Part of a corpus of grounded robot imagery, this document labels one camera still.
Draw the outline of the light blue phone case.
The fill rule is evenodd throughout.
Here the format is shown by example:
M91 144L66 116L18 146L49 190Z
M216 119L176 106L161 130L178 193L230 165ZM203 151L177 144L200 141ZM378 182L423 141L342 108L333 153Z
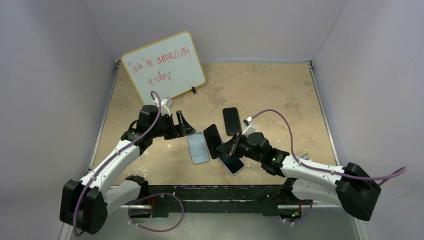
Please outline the light blue phone case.
M193 164L203 164L210 160L208 147L202 132L188 135L187 141Z

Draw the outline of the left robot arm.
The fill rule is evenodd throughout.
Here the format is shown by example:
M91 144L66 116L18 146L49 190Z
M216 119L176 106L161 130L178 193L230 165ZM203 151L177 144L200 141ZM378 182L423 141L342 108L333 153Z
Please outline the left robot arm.
M164 107L144 105L138 119L123 133L115 149L95 169L80 180L69 180L62 189L59 211L61 222L71 225L75 236L81 233L96 234L105 224L110 213L129 202L142 205L150 198L149 183L144 177L131 175L122 184L112 188L121 173L144 151L155 138L172 140L194 134L181 111L173 115Z

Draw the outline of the black phone case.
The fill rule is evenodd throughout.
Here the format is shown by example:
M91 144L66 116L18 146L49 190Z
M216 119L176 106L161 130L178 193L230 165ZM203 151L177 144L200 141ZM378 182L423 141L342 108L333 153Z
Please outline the black phone case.
M242 131L240 116L236 107L222 109L225 132L228 136L236 135Z

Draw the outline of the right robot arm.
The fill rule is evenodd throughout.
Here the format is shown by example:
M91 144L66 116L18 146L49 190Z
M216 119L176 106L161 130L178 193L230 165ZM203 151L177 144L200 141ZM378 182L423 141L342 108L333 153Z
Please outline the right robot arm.
M238 133L216 149L228 156L252 159L270 175L292 180L280 191L282 200L288 204L298 199L329 203L357 219L369 221L382 190L355 163L334 166L296 160L292 154L273 147L261 132L248 136Z

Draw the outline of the black phone with white sticker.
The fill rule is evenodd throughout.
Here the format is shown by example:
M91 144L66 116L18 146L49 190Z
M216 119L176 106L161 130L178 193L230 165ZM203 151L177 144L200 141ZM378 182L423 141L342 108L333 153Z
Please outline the black phone with white sticker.
M203 131L203 136L212 159L217 159L222 155L220 151L217 150L217 147L220 146L223 142L219 134L218 128L215 124L211 124Z

